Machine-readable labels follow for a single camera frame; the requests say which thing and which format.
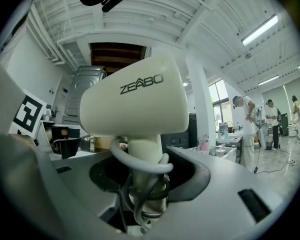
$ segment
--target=man in white shirt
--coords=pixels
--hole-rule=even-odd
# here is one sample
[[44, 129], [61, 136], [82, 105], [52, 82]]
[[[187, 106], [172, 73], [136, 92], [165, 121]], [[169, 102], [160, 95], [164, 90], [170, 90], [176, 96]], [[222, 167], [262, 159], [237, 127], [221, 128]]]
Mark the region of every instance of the man in white shirt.
[[269, 115], [266, 116], [267, 119], [271, 119], [272, 132], [273, 132], [273, 148], [271, 150], [279, 149], [279, 122], [278, 122], [278, 110], [274, 106], [271, 99], [267, 101], [269, 107]]
[[241, 164], [250, 172], [253, 172], [255, 166], [255, 135], [257, 132], [253, 111], [256, 105], [248, 96], [235, 96], [232, 102], [234, 108], [243, 107], [244, 109], [245, 121], [243, 124]]

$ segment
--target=desk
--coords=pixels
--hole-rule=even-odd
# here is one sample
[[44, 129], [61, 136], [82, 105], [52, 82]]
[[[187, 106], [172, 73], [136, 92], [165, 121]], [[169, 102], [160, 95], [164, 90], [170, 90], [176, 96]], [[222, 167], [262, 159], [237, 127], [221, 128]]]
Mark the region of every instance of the desk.
[[234, 133], [229, 133], [229, 138], [225, 138], [222, 136], [221, 138], [215, 138], [216, 146], [219, 144], [226, 144], [230, 146], [235, 146], [239, 150], [239, 158], [242, 156], [242, 148], [243, 148], [243, 130], [236, 131]]

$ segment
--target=ceiling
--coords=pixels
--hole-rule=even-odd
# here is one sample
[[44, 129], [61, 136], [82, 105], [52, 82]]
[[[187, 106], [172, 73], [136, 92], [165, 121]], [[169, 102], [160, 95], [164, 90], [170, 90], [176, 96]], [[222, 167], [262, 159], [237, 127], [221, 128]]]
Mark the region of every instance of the ceiling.
[[[279, 23], [244, 46], [242, 38], [273, 14]], [[73, 71], [91, 64], [89, 44], [99, 42], [191, 52], [208, 79], [244, 92], [300, 65], [299, 36], [275, 0], [124, 0], [108, 13], [79, 0], [35, 0], [28, 27], [53, 62]]]

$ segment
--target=machine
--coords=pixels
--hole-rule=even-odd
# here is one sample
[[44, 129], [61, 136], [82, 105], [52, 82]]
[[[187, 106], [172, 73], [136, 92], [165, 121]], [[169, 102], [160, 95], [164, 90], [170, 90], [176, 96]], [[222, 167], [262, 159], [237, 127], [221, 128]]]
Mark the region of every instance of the machine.
[[[278, 217], [274, 210], [282, 199], [243, 166], [178, 147], [162, 152], [160, 135], [184, 132], [189, 122], [169, 53], [136, 62], [86, 90], [79, 118], [89, 134], [113, 136], [109, 152], [51, 161], [0, 135], [7, 196], [51, 236], [248, 239]], [[122, 142], [127, 149], [119, 148]]]

